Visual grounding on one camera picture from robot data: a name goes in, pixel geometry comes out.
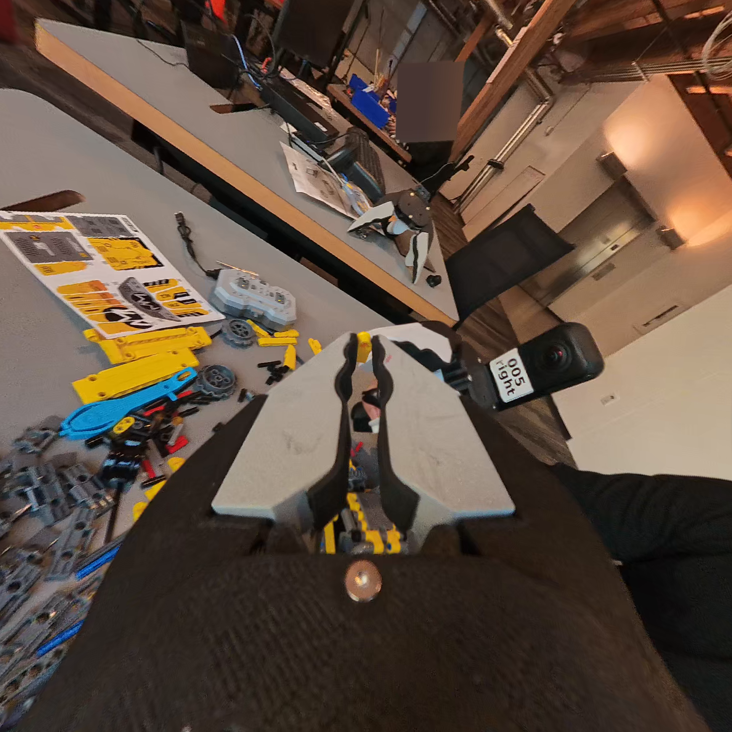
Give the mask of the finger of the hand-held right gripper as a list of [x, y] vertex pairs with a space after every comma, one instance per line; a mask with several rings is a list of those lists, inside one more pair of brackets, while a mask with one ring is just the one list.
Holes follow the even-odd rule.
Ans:
[[398, 345], [439, 380], [454, 363], [461, 343], [458, 335], [442, 322], [414, 322], [383, 326], [366, 332], [371, 338], [380, 337]]

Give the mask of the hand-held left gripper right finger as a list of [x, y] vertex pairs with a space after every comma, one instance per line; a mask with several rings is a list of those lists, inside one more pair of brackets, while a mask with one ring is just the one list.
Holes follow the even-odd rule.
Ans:
[[372, 337], [380, 500], [402, 532], [515, 513], [458, 391], [393, 340]]

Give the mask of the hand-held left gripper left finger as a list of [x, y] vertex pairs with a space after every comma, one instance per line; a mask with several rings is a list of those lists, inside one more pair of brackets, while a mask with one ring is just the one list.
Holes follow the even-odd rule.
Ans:
[[357, 335], [345, 333], [269, 391], [212, 501], [216, 514], [321, 529], [340, 512], [357, 351]]

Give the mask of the person's right forearm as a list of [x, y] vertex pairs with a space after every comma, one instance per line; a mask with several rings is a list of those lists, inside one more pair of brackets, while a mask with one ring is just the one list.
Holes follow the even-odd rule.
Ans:
[[731, 483], [708, 477], [601, 474], [550, 467], [621, 563], [731, 553]]

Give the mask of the grey desk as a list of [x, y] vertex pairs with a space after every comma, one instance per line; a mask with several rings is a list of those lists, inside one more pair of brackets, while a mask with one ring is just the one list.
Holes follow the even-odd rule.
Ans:
[[[2, 89], [2, 204], [70, 189], [82, 198], [68, 206], [72, 212], [120, 214], [128, 216], [150, 236], [163, 254], [191, 284], [208, 296], [212, 282], [190, 262], [176, 230], [174, 213], [182, 212], [193, 229], [197, 243], [213, 260], [245, 266], [246, 262], [265, 265], [264, 274], [275, 275], [278, 285], [291, 285], [298, 299], [297, 312], [305, 320], [305, 330], [325, 344], [341, 335], [347, 326], [387, 324], [356, 299], [330, 285], [325, 279], [297, 264], [271, 245], [186, 193], [167, 178], [134, 159], [112, 142], [88, 129], [73, 117], [42, 100], [18, 90]], [[82, 331], [90, 327], [68, 305], [50, 293], [25, 265], [2, 243], [2, 453], [21, 429], [48, 415], [66, 416], [79, 404], [71, 382], [109, 366], [98, 345], [85, 340]], [[214, 339], [203, 356], [231, 367], [250, 389], [260, 383], [263, 371], [254, 363], [265, 356], [252, 356]], [[186, 419], [191, 444], [188, 455], [212, 435], [210, 427], [234, 415], [244, 404], [234, 395], [219, 406]], [[336, 711], [321, 706], [324, 697], [306, 695], [288, 709], [285, 698], [272, 708], [262, 730], [355, 730], [355, 702]], [[52, 720], [36, 724], [38, 714], [28, 721], [32, 710], [20, 721], [20, 730], [183, 730], [165, 722], [152, 727], [133, 725], [127, 716], [119, 721], [109, 717], [82, 726], [78, 722], [56, 724]]]

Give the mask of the yellow grey brick vehicle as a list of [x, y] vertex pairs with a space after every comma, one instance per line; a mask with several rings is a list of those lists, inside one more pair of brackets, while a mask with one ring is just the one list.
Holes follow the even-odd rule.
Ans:
[[317, 552], [323, 555], [408, 555], [411, 534], [386, 516], [381, 503], [376, 446], [352, 443], [345, 507], [320, 531]]

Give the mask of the small dark grey wheel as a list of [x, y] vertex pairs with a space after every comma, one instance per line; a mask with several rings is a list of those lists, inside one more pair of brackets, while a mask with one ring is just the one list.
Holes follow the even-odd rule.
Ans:
[[226, 400], [236, 389], [237, 378], [234, 372], [221, 364], [210, 364], [197, 373], [196, 389], [210, 400]]
[[248, 349], [258, 343], [258, 334], [253, 326], [241, 318], [230, 318], [222, 323], [221, 336], [226, 343], [237, 349]]

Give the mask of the black flat panel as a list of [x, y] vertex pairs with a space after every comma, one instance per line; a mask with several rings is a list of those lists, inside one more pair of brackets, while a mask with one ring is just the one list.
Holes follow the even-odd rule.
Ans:
[[476, 310], [574, 250], [527, 204], [445, 261], [460, 327]]

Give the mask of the spare grey black gripper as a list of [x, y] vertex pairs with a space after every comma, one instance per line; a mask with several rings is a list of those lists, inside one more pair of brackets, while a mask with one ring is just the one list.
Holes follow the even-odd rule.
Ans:
[[430, 207], [414, 190], [382, 197], [348, 227], [348, 233], [379, 233], [389, 239], [403, 257], [415, 284], [427, 262], [434, 237]]

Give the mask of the metal elevator door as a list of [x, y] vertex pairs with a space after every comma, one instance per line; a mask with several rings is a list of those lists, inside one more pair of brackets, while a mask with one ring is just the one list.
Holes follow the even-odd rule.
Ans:
[[637, 190], [621, 178], [559, 231], [572, 250], [526, 279], [522, 287], [535, 301], [549, 307], [581, 280], [599, 273], [656, 222]]

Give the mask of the grey brick battery box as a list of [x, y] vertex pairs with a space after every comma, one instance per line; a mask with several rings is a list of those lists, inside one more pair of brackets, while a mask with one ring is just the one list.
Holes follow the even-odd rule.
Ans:
[[286, 331], [297, 322], [294, 296], [245, 270], [220, 270], [209, 303], [226, 316], [250, 319], [274, 332]]

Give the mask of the long yellow brick panel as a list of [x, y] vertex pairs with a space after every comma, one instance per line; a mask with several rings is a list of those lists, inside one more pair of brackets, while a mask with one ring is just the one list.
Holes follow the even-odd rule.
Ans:
[[112, 365], [136, 361], [160, 353], [182, 349], [197, 351], [211, 345], [212, 338], [203, 327], [177, 327], [128, 336], [105, 338], [96, 329], [83, 331], [87, 341], [97, 344]]
[[198, 365], [196, 355], [183, 348], [116, 365], [75, 380], [71, 386], [82, 404], [89, 404], [132, 394]]

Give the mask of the printed paper sheet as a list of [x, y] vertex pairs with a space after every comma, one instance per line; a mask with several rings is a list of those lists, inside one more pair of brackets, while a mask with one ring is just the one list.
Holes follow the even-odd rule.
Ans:
[[362, 190], [333, 170], [322, 168], [301, 151], [280, 143], [297, 193], [300, 193], [352, 220], [371, 208]]

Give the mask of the long blue brick piece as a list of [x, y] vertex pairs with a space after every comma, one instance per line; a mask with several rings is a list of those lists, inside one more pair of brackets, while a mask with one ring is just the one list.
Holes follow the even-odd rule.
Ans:
[[152, 403], [178, 400], [178, 393], [196, 379], [196, 370], [185, 368], [166, 380], [129, 395], [81, 406], [61, 422], [58, 434], [78, 441], [106, 433], [125, 416]]

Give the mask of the blue box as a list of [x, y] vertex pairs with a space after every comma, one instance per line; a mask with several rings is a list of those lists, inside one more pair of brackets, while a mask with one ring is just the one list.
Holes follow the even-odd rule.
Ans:
[[374, 126], [385, 130], [395, 115], [397, 100], [391, 93], [379, 96], [373, 87], [358, 75], [352, 74], [347, 90], [351, 93], [352, 105]]

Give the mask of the pile of loose brick pieces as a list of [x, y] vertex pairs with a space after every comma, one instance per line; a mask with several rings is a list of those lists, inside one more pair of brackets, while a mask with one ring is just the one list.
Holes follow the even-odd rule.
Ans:
[[307, 680], [314, 571], [296, 578], [306, 548], [298, 529], [266, 518], [216, 515], [217, 481], [238, 450], [244, 417], [214, 436], [132, 530], [83, 557], [100, 514], [138, 479], [147, 441], [172, 430], [172, 399], [195, 376], [173, 376], [146, 402], [111, 417], [140, 419], [110, 435], [109, 476], [94, 476], [75, 453], [44, 457], [63, 430], [50, 416], [16, 441], [2, 462], [2, 536], [31, 515], [44, 526], [2, 554], [2, 626], [39, 581], [70, 581], [122, 549], [103, 578], [91, 570], [51, 594], [2, 635], [2, 730], [316, 730], [318, 700]]

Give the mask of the yellow printed sheet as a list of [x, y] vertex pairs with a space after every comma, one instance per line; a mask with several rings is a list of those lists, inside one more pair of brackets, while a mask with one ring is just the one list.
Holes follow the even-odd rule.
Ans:
[[5, 209], [1, 240], [106, 339], [225, 318], [128, 216]]

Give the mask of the wooden roof beam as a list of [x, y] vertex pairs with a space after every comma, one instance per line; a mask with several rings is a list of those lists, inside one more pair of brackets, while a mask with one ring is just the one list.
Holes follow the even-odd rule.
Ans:
[[497, 68], [462, 115], [451, 150], [451, 160], [459, 160], [468, 151], [483, 125], [535, 59], [552, 33], [558, 28], [574, 1], [545, 1], [507, 48]]

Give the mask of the tall black board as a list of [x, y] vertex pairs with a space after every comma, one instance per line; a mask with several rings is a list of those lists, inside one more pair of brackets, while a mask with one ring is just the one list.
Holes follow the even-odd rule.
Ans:
[[325, 69], [344, 37], [346, 21], [356, 1], [285, 1], [272, 40], [284, 50], [318, 69]]

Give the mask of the long wood-edged table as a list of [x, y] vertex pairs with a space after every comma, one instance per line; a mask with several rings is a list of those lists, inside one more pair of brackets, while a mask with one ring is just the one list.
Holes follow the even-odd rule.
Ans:
[[157, 137], [220, 179], [253, 214], [311, 261], [339, 263], [361, 275], [409, 310], [456, 324], [458, 312], [446, 277], [438, 237], [430, 260], [442, 281], [430, 288], [425, 274], [412, 283], [393, 241], [347, 232], [349, 218], [294, 188], [284, 149], [288, 134], [279, 115], [266, 109], [220, 113], [226, 99], [185, 65], [181, 48], [37, 19], [40, 54], [79, 80]]

